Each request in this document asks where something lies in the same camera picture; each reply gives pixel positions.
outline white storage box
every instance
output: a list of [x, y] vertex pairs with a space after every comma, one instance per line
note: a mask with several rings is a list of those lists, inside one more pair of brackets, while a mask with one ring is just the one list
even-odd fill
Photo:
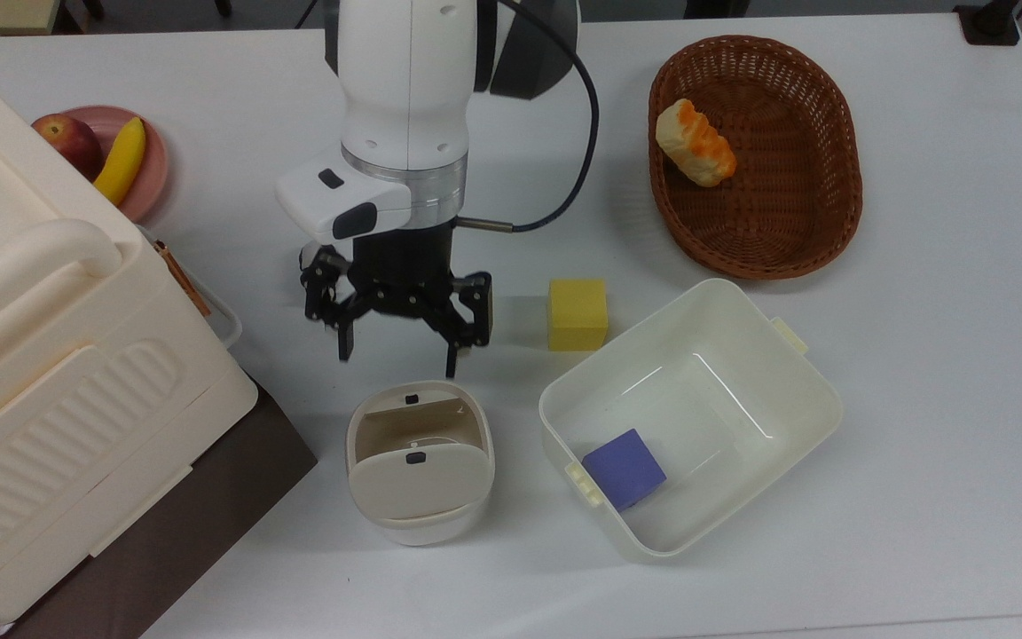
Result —
[[345, 468], [354, 504], [386, 538], [445, 542], [486, 508], [495, 482], [487, 417], [452, 381], [384, 390], [354, 410]]
[[0, 623], [256, 398], [137, 227], [0, 100]]
[[[835, 431], [843, 406], [801, 345], [707, 279], [545, 390], [547, 457], [622, 555], [673, 557]], [[631, 428], [666, 478], [619, 513], [582, 460]]]

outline grey floor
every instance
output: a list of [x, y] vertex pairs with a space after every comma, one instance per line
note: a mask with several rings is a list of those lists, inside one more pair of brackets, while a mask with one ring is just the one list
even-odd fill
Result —
[[[234, 11], [220, 16], [214, 0], [101, 0], [105, 18], [90, 33], [291, 29], [309, 0], [232, 0]], [[960, 0], [983, 3], [983, 0]], [[844, 13], [950, 11], [958, 0], [750, 0], [747, 16], [822, 16]], [[304, 28], [320, 28], [320, 5]], [[582, 0], [588, 21], [676, 19], [685, 0]], [[1022, 32], [1022, 19], [1019, 21]]]

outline apple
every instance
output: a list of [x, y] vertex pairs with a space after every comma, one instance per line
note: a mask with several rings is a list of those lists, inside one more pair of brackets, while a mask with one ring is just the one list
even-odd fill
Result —
[[101, 173], [101, 142], [85, 122], [65, 113], [50, 113], [38, 118], [32, 126], [90, 182]]

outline banana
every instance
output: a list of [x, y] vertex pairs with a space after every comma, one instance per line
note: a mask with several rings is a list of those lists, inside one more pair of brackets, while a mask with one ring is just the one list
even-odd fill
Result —
[[112, 206], [121, 206], [125, 195], [129, 194], [133, 179], [137, 179], [137, 173], [141, 170], [141, 162], [144, 161], [144, 147], [146, 138], [144, 134], [144, 123], [141, 118], [134, 118], [125, 123], [118, 133], [117, 140], [112, 141], [112, 150], [104, 161], [104, 167], [100, 175], [94, 179], [93, 185]]

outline black button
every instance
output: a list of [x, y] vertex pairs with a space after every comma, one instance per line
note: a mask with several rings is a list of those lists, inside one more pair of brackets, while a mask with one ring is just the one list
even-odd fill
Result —
[[352, 238], [353, 235], [372, 231], [375, 226], [377, 226], [377, 207], [373, 206], [373, 202], [362, 203], [333, 220], [333, 237]]
[[333, 173], [333, 171], [329, 169], [318, 174], [318, 178], [321, 179], [321, 182], [323, 182], [324, 185], [329, 186], [330, 189], [336, 189], [336, 187], [345, 184], [344, 179], [338, 178], [337, 174]]

